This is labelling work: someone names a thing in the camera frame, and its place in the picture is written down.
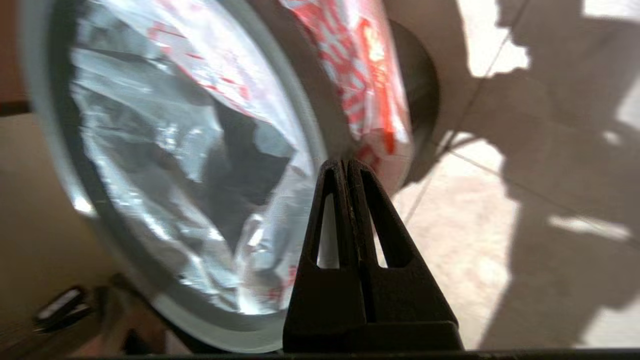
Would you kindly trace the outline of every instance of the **floor tile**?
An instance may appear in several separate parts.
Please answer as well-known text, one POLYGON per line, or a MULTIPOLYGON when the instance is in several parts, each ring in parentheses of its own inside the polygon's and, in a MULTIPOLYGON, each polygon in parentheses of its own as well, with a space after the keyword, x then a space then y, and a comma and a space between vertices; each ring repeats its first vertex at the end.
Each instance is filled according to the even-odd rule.
POLYGON ((579 1, 532 2, 512 34, 531 68, 485 80, 453 151, 637 241, 638 35, 584 18, 579 1))
POLYGON ((585 17, 640 21, 640 3, 636 0, 584 0, 585 17))
POLYGON ((429 183, 431 169, 437 157, 436 146, 431 143, 426 143, 423 151, 415 156, 418 161, 415 163, 417 168, 414 169, 413 175, 417 177, 417 179, 408 179, 408 184, 392 197, 394 207, 403 221, 407 221, 408 217, 413 213, 413 210, 424 193, 425 187, 429 183))
POLYGON ((434 168, 407 228, 467 348, 612 346, 597 334, 615 319, 592 323, 640 300, 624 235, 457 155, 434 168))
POLYGON ((604 343, 607 347, 638 347, 640 334, 640 299, 617 309, 601 309, 585 331, 578 347, 604 343))
POLYGON ((434 143, 440 143, 460 121, 480 77, 508 35, 504 27, 516 19, 524 3, 511 0, 498 6, 494 0, 459 4, 451 0, 385 1, 387 15, 411 30, 434 61, 440 82, 434 143))

